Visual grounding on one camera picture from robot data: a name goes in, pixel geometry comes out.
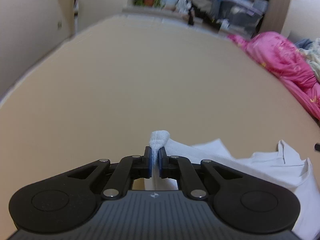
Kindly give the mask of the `white shirt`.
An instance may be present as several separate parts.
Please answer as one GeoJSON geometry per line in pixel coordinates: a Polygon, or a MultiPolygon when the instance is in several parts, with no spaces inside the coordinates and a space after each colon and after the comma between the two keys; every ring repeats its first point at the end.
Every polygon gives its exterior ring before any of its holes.
{"type": "Polygon", "coordinates": [[[149,146],[152,149],[152,177],[145,180],[146,190],[177,189],[176,181],[161,179],[158,175],[158,151],[162,147],[168,156],[186,157],[191,163],[210,159],[293,192],[301,205],[294,233],[301,239],[315,239],[319,235],[319,187],[311,160],[302,160],[285,141],[280,140],[274,152],[255,152],[243,159],[234,158],[220,139],[188,146],[173,141],[168,131],[152,132],[149,146]]]}

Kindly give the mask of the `wooden wardrobe panel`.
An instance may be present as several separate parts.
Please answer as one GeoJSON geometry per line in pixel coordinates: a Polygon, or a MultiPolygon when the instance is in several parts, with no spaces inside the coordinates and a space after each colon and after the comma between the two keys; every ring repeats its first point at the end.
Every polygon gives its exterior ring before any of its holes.
{"type": "Polygon", "coordinates": [[[285,21],[290,3],[291,0],[269,0],[259,33],[274,31],[288,37],[290,32],[285,30],[285,21]]]}

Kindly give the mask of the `beige bed mattress cover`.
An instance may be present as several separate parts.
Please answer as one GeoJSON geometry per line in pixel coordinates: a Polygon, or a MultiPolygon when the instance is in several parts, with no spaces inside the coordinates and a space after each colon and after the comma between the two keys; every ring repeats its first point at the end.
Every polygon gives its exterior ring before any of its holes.
{"type": "Polygon", "coordinates": [[[107,158],[142,154],[166,130],[187,145],[219,138],[237,158],[280,140],[319,176],[319,126],[281,82],[230,40],[139,16],[86,29],[1,102],[1,239],[20,188],[107,158]]]}

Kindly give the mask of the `wall socket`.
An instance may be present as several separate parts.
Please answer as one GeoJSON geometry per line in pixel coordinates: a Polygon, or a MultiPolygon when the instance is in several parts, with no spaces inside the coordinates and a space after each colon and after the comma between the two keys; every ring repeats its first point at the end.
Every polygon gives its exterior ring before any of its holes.
{"type": "Polygon", "coordinates": [[[62,22],[59,21],[59,22],[57,23],[57,29],[61,29],[61,28],[62,28],[62,22]]]}

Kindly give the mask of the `clear plastic storage bin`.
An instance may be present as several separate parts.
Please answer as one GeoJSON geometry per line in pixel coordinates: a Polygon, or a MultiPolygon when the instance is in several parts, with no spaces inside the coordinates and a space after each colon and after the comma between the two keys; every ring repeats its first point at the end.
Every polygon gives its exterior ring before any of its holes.
{"type": "Polygon", "coordinates": [[[236,34],[250,39],[258,31],[267,11],[265,0],[222,0],[220,3],[219,32],[236,34]]]}

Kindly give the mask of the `pink quilt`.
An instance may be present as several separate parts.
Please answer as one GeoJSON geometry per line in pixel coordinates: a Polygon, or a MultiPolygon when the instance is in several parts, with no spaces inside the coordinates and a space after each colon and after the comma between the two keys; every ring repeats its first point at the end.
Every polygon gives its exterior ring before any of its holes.
{"type": "Polygon", "coordinates": [[[260,33],[250,40],[234,34],[228,38],[273,74],[311,116],[319,119],[319,81],[291,41],[274,31],[260,33]]]}

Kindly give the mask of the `floral cream blanket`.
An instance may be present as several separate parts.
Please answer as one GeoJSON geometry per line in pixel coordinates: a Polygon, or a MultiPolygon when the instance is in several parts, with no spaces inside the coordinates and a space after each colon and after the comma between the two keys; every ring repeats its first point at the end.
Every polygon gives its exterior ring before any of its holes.
{"type": "Polygon", "coordinates": [[[312,69],[317,80],[320,80],[320,48],[319,48],[319,38],[314,41],[305,40],[301,47],[299,48],[301,55],[304,57],[305,61],[308,63],[312,69]]]}

